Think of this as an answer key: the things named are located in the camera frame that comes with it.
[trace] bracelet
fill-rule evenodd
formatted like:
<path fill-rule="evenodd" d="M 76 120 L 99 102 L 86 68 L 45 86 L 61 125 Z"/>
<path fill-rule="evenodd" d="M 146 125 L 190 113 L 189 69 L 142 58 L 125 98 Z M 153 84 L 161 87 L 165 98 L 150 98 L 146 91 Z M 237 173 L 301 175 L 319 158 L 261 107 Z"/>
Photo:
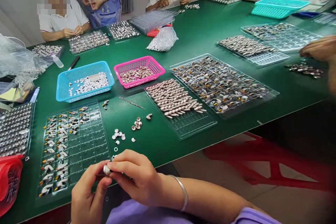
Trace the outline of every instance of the bracelet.
<path fill-rule="evenodd" d="M 186 189 L 184 188 L 182 182 L 177 178 L 175 177 L 174 175 L 168 175 L 168 176 L 171 176 L 173 177 L 174 179 L 177 180 L 177 182 L 180 184 L 181 188 L 182 188 L 182 191 L 183 191 L 183 194 L 184 194 L 184 205 L 183 205 L 183 208 L 181 209 L 181 212 L 184 212 L 185 209 L 187 208 L 187 205 L 188 205 L 188 195 L 187 195 L 187 191 Z"/>

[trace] plastic bottle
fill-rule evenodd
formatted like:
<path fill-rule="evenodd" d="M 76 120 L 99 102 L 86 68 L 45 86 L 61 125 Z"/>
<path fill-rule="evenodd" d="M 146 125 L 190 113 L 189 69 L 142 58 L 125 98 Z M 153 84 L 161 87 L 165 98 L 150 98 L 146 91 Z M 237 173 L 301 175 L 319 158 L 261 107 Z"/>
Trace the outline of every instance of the plastic bottle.
<path fill-rule="evenodd" d="M 56 63 L 56 65 L 57 65 L 59 68 L 64 67 L 62 61 L 61 61 L 58 57 L 56 57 L 55 54 L 51 54 L 51 56 L 52 56 L 52 58 L 53 58 L 53 61 Z"/>

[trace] blue plastic basket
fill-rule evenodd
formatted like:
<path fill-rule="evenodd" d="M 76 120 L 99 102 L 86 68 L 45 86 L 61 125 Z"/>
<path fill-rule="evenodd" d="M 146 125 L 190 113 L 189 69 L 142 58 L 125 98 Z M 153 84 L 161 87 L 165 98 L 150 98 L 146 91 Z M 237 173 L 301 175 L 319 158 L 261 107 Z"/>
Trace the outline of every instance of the blue plastic basket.
<path fill-rule="evenodd" d="M 255 3 L 252 14 L 283 19 L 309 4 L 302 0 L 260 0 Z"/>
<path fill-rule="evenodd" d="M 95 89 L 83 94 L 77 94 L 70 97 L 69 93 L 69 83 L 72 83 L 74 89 L 77 88 L 77 83 L 75 81 L 85 78 L 90 75 L 97 74 L 99 72 L 105 72 L 109 85 Z M 89 65 L 81 66 L 70 71 L 62 72 L 57 78 L 57 89 L 56 89 L 56 100 L 59 102 L 75 102 L 84 98 L 88 98 L 93 95 L 98 95 L 100 93 L 107 92 L 111 90 L 114 84 L 114 79 L 111 70 L 106 61 L 98 61 Z"/>

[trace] white plastic bag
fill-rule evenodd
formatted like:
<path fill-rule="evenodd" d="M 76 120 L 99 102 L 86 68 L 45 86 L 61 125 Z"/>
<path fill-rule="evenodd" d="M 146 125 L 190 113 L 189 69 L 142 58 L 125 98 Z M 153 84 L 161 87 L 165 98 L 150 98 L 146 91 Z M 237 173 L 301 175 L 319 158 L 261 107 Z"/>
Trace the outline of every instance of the white plastic bag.
<path fill-rule="evenodd" d="M 159 29 L 159 33 L 153 38 L 147 49 L 169 51 L 178 39 L 173 27 L 163 27 Z"/>

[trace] red chair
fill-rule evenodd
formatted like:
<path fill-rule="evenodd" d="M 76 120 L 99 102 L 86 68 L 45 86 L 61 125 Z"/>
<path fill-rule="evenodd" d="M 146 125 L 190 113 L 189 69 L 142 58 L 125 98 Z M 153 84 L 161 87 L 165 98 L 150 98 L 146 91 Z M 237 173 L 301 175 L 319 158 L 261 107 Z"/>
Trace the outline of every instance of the red chair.
<path fill-rule="evenodd" d="M 331 182 L 334 169 L 326 164 L 310 161 L 297 154 L 281 148 L 280 146 L 263 139 L 257 135 L 246 132 L 255 140 L 246 141 L 239 145 L 228 145 L 225 141 L 208 147 L 203 150 L 205 156 L 212 160 L 221 160 L 241 172 L 245 181 L 252 185 L 269 184 L 276 186 L 287 186 L 306 188 L 323 191 L 334 191 Z M 244 163 L 246 161 L 269 162 L 271 176 L 264 177 L 258 172 L 250 169 Z M 304 181 L 283 177 L 279 164 L 283 164 L 315 181 Z"/>

